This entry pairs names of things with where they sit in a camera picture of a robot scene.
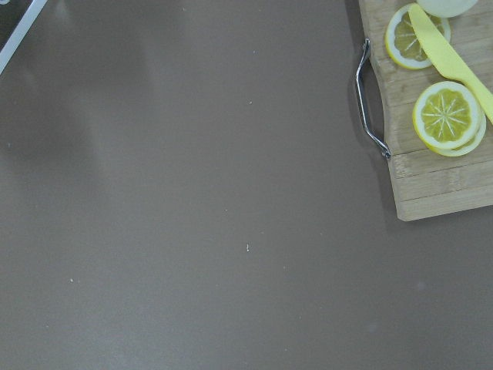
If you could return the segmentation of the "bamboo cutting board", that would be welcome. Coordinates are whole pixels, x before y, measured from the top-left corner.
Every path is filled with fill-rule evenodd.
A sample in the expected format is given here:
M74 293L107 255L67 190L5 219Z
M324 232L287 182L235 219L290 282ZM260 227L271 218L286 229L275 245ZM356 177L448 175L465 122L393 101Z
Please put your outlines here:
M430 151L414 131L412 112L419 95L443 81L434 67L405 69L387 54L384 34L404 1L361 1L365 36L371 42L384 117L384 142L397 217L419 220L492 204L492 125L470 153L447 157Z

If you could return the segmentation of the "top stacked lemon slice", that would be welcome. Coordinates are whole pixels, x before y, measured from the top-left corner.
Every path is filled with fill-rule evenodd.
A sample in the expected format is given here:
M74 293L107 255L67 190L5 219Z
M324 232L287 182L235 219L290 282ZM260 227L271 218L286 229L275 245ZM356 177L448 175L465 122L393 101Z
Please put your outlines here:
M469 143L480 129L484 112L470 90L457 82L429 86L414 104L414 131L438 150L455 150Z

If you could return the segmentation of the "white steamed bun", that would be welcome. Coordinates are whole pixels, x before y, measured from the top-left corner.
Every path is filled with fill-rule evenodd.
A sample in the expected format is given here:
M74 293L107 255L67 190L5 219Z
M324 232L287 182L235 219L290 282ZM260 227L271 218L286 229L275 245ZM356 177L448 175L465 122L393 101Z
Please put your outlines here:
M471 9L478 0L417 0L425 12L440 18L453 18Z

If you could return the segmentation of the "white metal frame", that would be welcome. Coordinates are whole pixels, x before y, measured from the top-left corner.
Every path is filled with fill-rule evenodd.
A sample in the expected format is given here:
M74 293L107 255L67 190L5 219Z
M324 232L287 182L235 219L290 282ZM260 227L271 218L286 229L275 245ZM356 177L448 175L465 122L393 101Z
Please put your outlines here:
M27 35L47 0L1 1L1 72Z

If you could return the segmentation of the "yellow plastic knife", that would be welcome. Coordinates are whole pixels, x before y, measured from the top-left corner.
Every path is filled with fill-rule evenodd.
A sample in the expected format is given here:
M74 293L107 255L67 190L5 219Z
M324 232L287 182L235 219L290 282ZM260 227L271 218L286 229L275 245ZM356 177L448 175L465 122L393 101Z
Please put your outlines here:
M441 76L463 83L474 95L492 123L492 93L438 31L423 8L413 4L408 9L414 34L421 48Z

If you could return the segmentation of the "lemon slice near bun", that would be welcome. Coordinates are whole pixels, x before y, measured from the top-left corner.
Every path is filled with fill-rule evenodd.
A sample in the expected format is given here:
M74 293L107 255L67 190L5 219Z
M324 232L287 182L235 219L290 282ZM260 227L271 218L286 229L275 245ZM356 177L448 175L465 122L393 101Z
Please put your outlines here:
M384 44L389 57L397 65L411 70L432 66L417 36L408 14L411 3L400 7L391 17L384 35Z

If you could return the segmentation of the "stacked lemon slice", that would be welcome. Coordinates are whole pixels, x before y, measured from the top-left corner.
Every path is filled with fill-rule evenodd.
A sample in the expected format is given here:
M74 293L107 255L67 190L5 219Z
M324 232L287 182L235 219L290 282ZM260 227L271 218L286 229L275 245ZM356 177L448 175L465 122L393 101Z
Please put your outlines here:
M477 133L466 144L455 149L444 150L444 149L434 148L432 149L432 151L442 156L449 156L449 157L464 156L479 146L479 144L481 143L481 141L485 136L485 132L486 132L486 117L483 116Z
M484 112L470 90L457 82L429 86L414 104L414 131L438 150L455 150L469 143L480 129Z

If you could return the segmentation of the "bottom stacked lemon slice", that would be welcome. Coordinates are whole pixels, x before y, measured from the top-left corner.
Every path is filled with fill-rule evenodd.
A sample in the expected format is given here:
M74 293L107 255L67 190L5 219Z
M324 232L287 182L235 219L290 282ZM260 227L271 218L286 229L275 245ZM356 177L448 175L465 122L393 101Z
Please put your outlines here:
M477 133L466 144L455 149L444 150L444 149L434 148L432 149L432 151L442 156L449 156L449 157L464 156L479 146L479 144L481 143L481 141L485 136L485 132L486 132L486 117L483 116Z

